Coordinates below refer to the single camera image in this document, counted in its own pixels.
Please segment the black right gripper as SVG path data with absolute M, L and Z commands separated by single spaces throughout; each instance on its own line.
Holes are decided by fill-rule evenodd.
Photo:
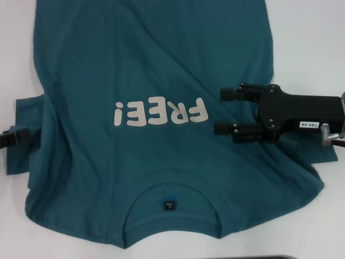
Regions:
M 220 89 L 221 101 L 258 102 L 260 124 L 214 122 L 215 135 L 232 135 L 234 143 L 277 142 L 287 132 L 321 133 L 323 141 L 344 138 L 342 97 L 303 96 L 285 93 L 278 85 L 240 83 Z

